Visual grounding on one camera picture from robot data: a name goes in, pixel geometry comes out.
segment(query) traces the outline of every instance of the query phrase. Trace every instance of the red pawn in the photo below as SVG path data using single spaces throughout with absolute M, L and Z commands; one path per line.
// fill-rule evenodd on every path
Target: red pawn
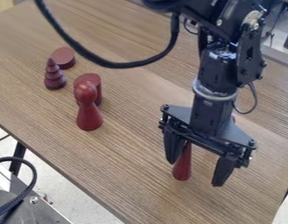
M 44 83 L 50 90 L 63 88 L 67 83 L 66 76 L 53 59 L 47 61 Z
M 90 81 L 77 84 L 74 88 L 74 96 L 80 103 L 77 115 L 77 125 L 82 130 L 96 130 L 103 124 L 102 114 L 95 105 L 97 89 Z
M 192 172 L 192 144 L 187 142 L 176 165 L 172 169 L 172 175 L 177 180 L 188 180 Z

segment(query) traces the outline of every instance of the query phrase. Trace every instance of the floor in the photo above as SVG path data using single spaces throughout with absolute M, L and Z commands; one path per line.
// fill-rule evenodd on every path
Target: floor
M 277 29 L 274 31 L 276 37 L 273 40 L 272 47 L 279 51 L 287 52 L 283 48 L 284 40 L 288 33 L 288 13 L 285 13 L 277 23 Z M 0 137 L 5 133 L 0 129 Z M 16 140 L 8 137 L 0 142 L 0 157 L 12 155 L 16 146 Z M 108 212 L 97 202 L 90 199 L 84 192 L 63 178 L 49 165 L 44 163 L 41 159 L 36 157 L 31 152 L 27 152 L 27 160 L 31 161 L 39 172 L 39 180 L 36 184 L 35 191 L 40 195 L 48 195 L 53 206 L 64 214 L 72 223 L 78 224 L 119 224 L 119 221 L 113 214 Z M 23 167 L 19 177 L 28 183 L 30 180 L 30 172 Z M 288 223 L 288 198 L 281 206 L 277 213 L 273 224 L 287 224 Z
M 6 133 L 0 129 L 0 137 Z M 0 142 L 0 157 L 11 156 L 17 141 L 8 137 Z M 89 198 L 83 191 L 63 178 L 53 168 L 44 163 L 31 152 L 27 152 L 25 158 L 37 168 L 39 178 L 35 192 L 41 196 L 47 194 L 53 206 L 67 217 L 72 223 L 78 224 L 123 224 L 113 214 Z M 28 168 L 22 166 L 19 177 L 29 184 L 31 173 Z

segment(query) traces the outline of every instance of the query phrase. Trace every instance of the red disc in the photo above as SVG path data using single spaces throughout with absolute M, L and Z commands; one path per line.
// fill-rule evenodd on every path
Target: red disc
M 68 69 L 75 65 L 74 51 L 70 47 L 61 47 L 55 50 L 51 58 L 59 65 L 60 69 Z
M 93 83 L 95 85 L 95 87 L 97 88 L 98 91 L 98 95 L 97 98 L 95 100 L 95 105 L 99 106 L 102 102 L 102 85 L 101 85 L 101 77 L 96 74 L 96 73 L 85 73 L 81 76 L 79 76 L 75 81 L 74 81 L 74 88 L 76 88 L 76 86 L 78 84 L 81 84 L 82 82 L 86 82 L 89 81 L 91 83 Z

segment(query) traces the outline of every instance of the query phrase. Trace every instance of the screw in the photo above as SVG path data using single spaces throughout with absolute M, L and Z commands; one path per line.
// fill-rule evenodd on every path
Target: screw
M 221 26 L 222 25 L 222 20 L 221 19 L 217 20 L 216 24 L 217 24 L 217 26 Z
M 249 140 L 249 146 L 254 146 L 255 145 L 255 140 L 254 139 L 250 139 Z
M 32 196 L 29 202 L 33 205 L 37 204 L 39 202 L 39 198 L 36 196 Z
M 169 105 L 164 105 L 164 110 L 168 110 L 170 108 Z

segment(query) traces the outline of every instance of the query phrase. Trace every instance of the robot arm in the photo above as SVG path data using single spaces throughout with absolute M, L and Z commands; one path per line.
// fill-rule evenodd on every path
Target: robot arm
M 34 2 L 77 53 L 108 68 L 140 67 L 164 58 L 177 42 L 181 13 L 199 23 L 201 60 L 198 78 L 193 82 L 193 106 L 161 108 L 159 128 L 164 133 L 166 158 L 174 164 L 188 142 L 219 155 L 214 186 L 222 186 L 235 168 L 249 165 L 256 141 L 235 125 L 232 112 L 239 111 L 235 106 L 238 88 L 249 85 L 256 100 L 253 81 L 262 79 L 266 66 L 261 53 L 265 10 L 256 0 L 144 0 L 150 9 L 172 12 L 172 37 L 160 54 L 128 63 L 111 62 L 90 52 L 62 29 L 44 0 Z

